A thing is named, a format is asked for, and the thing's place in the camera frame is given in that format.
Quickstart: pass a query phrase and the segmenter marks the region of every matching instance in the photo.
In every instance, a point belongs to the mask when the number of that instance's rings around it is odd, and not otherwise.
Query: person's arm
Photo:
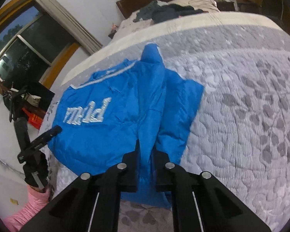
[[[33,216],[35,216],[49,202],[49,187],[44,192],[36,187],[27,186],[28,203],[16,214],[3,220],[11,232],[19,231]]]

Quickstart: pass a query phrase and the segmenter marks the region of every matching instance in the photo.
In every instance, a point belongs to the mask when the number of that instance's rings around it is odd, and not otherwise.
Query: hand
[[[36,183],[35,179],[32,176],[32,173],[38,172],[38,177],[42,182],[43,186],[47,185],[47,176],[48,176],[48,167],[47,167],[47,160],[45,154],[41,151],[37,151],[34,157],[28,159],[26,164],[23,166],[24,173],[25,173],[25,182],[34,187],[34,190],[39,189],[38,184]]]

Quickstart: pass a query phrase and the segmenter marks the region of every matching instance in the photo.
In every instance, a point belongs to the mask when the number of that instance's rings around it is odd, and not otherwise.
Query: pink sweater
[[[39,193],[27,186],[28,203],[15,215],[11,215],[3,220],[5,226],[11,232],[19,231],[33,216],[35,216],[49,202],[49,188],[45,193]]]

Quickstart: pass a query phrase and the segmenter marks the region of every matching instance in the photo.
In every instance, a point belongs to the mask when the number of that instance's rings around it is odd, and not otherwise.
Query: beige curtain
[[[60,3],[56,0],[35,0],[52,18],[64,27],[91,55],[102,48],[94,38]]]

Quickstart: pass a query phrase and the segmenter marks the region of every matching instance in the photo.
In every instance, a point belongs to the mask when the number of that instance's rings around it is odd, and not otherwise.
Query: wooden nightstand
[[[217,8],[220,11],[235,11],[234,2],[225,0],[215,0],[217,3]]]

